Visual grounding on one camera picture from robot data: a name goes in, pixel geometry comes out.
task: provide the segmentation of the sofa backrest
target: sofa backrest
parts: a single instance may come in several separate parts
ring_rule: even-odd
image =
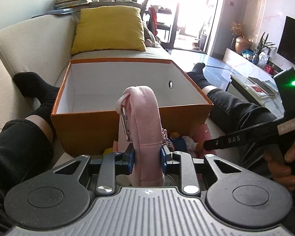
[[[36,72],[54,85],[71,59],[76,16],[45,15],[0,30],[0,59],[13,77]]]
[[[0,132],[12,119],[24,118],[31,109],[0,60]]]

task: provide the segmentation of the pink fabric strap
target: pink fabric strap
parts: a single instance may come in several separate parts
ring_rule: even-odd
[[[154,92],[147,86],[129,87],[118,100],[116,111],[127,114],[130,142],[126,140],[123,125],[119,122],[118,147],[125,152],[129,143],[135,149],[133,173],[129,176],[133,186],[162,186],[164,175],[160,163],[162,127],[159,107]]]

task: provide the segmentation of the tv screen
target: tv screen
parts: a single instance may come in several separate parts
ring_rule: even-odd
[[[286,17],[281,43],[277,53],[295,65],[295,19]]]

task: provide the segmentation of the white storage box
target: white storage box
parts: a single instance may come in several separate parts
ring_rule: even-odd
[[[130,86],[149,86],[158,101],[162,126],[191,135],[213,105],[171,60],[96,58],[72,60],[56,99],[52,121],[64,150],[101,154],[118,141],[116,103]]]

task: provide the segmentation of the beige sofa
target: beige sofa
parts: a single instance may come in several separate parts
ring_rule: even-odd
[[[59,87],[71,59],[71,46],[75,36],[77,18],[74,15],[46,15],[29,19],[0,30],[0,131],[12,119],[24,118],[35,109],[37,100],[25,99],[12,81],[19,72],[38,73],[46,82]],[[163,48],[147,47],[146,52],[94,51],[75,55],[73,58],[90,57],[152,57],[171,59]],[[223,134],[210,120],[207,121],[213,137]],[[64,153],[58,140],[54,143],[52,164]],[[236,157],[221,157],[233,162]],[[62,162],[70,156],[64,154]]]

